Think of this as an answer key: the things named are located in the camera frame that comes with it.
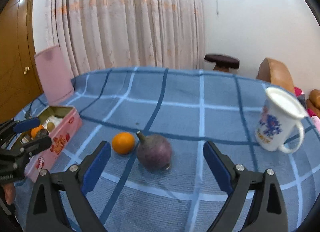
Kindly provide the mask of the person's left hand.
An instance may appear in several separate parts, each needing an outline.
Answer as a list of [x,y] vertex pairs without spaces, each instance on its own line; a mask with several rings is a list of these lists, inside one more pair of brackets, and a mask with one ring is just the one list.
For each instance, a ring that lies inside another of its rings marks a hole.
[[14,183],[8,183],[5,185],[2,185],[2,188],[5,193],[6,203],[8,205],[11,205],[14,202],[16,197],[16,189],[15,189]]

